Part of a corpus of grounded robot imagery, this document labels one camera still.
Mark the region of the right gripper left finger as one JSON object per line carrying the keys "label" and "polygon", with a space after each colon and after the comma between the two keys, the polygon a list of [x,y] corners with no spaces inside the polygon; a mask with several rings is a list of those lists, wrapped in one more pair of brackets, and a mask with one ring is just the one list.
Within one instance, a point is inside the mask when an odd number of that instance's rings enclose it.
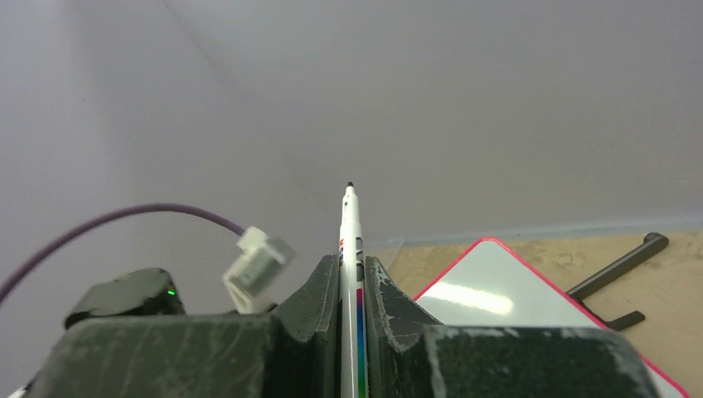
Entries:
{"label": "right gripper left finger", "polygon": [[338,282],[338,258],[325,255],[273,311],[279,331],[269,360],[270,397],[338,396]]}

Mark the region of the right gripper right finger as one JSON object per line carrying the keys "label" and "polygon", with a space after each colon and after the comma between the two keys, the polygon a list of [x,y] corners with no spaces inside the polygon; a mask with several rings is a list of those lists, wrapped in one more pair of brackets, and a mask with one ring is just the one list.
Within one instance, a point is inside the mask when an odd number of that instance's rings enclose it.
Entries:
{"label": "right gripper right finger", "polygon": [[365,259],[365,313],[371,397],[432,397],[426,328],[440,321],[392,280],[376,257]]}

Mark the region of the red framed whiteboard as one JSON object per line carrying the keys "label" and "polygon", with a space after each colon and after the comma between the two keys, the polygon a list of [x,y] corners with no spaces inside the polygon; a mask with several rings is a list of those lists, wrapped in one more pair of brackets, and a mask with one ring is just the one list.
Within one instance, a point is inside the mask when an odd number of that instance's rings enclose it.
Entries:
{"label": "red framed whiteboard", "polygon": [[441,323],[606,328],[498,239],[471,244],[414,297]]}

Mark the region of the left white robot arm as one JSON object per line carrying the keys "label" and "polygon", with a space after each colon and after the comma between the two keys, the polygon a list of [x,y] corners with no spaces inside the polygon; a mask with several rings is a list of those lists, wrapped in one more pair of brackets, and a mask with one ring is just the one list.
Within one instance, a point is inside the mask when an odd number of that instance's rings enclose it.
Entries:
{"label": "left white robot arm", "polygon": [[172,276],[165,269],[146,268],[96,284],[66,315],[69,329],[90,318],[183,315],[185,309]]}

